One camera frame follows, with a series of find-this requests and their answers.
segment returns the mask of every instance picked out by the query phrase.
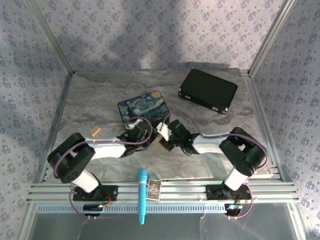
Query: black box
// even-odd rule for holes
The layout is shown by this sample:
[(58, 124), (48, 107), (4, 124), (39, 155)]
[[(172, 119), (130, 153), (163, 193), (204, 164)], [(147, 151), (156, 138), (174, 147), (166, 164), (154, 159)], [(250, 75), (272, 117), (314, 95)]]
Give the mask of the black box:
[(219, 114), (226, 114), (237, 88), (235, 83), (193, 68), (180, 86), (178, 94), (181, 98)]

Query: patterned wall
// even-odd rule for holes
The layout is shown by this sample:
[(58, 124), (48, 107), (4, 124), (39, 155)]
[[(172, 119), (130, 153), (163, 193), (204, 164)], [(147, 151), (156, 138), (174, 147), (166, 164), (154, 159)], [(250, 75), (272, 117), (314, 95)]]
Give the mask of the patterned wall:
[(14, 239), (66, 74), (23, 1), (0, 1), (0, 239)]
[(320, 3), (297, 0), (254, 80), (283, 168), (320, 237)]
[(104, 72), (248, 69), (283, 0), (38, 2), (72, 67)]

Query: marble-patterned surface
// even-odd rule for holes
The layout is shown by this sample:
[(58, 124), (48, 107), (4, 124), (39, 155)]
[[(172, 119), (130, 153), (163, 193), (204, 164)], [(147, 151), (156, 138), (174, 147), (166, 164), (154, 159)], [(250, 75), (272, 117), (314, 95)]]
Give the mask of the marble-patterned surface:
[[(217, 114), (205, 107), (178, 97), (178, 89), (187, 71), (108, 72), (73, 75), (55, 147), (72, 133), (91, 137), (90, 130), (99, 125), (102, 130), (96, 139), (110, 139), (125, 131), (117, 103), (153, 91), (160, 91), (171, 112), (187, 112), (206, 134), (229, 132), (241, 127), (261, 141), (258, 124), (249, 101), (245, 83), (239, 69), (212, 70), (208, 73), (238, 85), (237, 92), (226, 115)], [(196, 128), (183, 115), (183, 124), (195, 133)], [(87, 170), (101, 181), (136, 181), (139, 168), (147, 168), (151, 179), (167, 178), (223, 178), (232, 165), (222, 154), (205, 153), (186, 156), (175, 148), (166, 151), (157, 139), (145, 151), (125, 158), (101, 158), (90, 162)], [(57, 182), (52, 169), (47, 171), (46, 183)]]

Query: blue marker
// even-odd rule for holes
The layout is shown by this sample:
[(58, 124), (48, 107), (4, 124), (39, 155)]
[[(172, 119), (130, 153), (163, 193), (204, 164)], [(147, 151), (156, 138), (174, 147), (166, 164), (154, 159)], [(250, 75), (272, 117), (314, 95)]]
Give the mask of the blue marker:
[(145, 224), (146, 215), (146, 198), (147, 198), (147, 169), (140, 168), (138, 173), (138, 184), (139, 184), (139, 202), (138, 202), (138, 215), (140, 224)]

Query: small card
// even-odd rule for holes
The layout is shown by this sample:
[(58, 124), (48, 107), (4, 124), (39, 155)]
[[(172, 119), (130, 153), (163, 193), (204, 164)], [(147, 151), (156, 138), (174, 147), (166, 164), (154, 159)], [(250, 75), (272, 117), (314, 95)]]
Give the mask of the small card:
[(146, 199), (160, 201), (161, 181), (149, 180)]

